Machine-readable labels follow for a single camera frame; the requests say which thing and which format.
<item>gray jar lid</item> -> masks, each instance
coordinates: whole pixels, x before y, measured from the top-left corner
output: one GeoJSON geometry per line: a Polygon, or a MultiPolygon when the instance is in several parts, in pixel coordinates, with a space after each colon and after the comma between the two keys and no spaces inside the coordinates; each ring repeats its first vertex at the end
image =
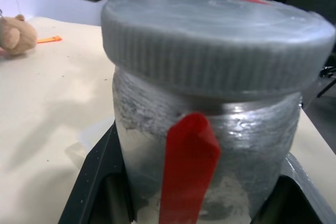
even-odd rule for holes
{"type": "Polygon", "coordinates": [[[272,1],[109,0],[101,21],[117,66],[178,92],[234,100],[304,89],[335,41],[321,16],[272,1]]]}

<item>table surface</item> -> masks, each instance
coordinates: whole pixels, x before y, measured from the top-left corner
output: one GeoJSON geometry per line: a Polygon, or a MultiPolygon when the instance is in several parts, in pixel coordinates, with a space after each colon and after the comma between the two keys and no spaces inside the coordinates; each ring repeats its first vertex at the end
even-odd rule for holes
{"type": "MultiPolygon", "coordinates": [[[[100,27],[30,23],[39,38],[63,40],[19,58],[0,53],[1,224],[57,223],[86,155],[80,136],[114,115],[100,27]]],[[[336,212],[336,156],[303,111],[291,152],[336,212]]]]}

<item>white wall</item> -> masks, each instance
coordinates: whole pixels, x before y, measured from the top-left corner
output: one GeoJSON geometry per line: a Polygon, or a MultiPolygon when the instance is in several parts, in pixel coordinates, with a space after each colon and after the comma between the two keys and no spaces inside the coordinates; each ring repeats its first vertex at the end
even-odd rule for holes
{"type": "Polygon", "coordinates": [[[107,0],[0,0],[5,16],[22,13],[27,18],[42,16],[65,22],[100,24],[100,11],[107,0]]]}

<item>jar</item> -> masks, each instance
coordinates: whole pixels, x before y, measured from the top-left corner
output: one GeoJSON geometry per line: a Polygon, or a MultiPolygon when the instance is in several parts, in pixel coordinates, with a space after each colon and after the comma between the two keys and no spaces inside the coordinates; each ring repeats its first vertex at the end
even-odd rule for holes
{"type": "Polygon", "coordinates": [[[167,132],[200,112],[221,156],[197,224],[249,224],[277,182],[333,26],[270,1],[110,0],[102,35],[136,222],[159,223],[167,132]]]}

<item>stuffed animal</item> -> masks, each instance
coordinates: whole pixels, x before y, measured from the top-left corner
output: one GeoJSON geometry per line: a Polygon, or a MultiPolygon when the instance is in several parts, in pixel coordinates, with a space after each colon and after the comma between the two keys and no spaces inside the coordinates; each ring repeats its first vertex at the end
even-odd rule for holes
{"type": "Polygon", "coordinates": [[[21,14],[0,18],[0,47],[10,55],[20,55],[36,46],[37,33],[21,14]]]}

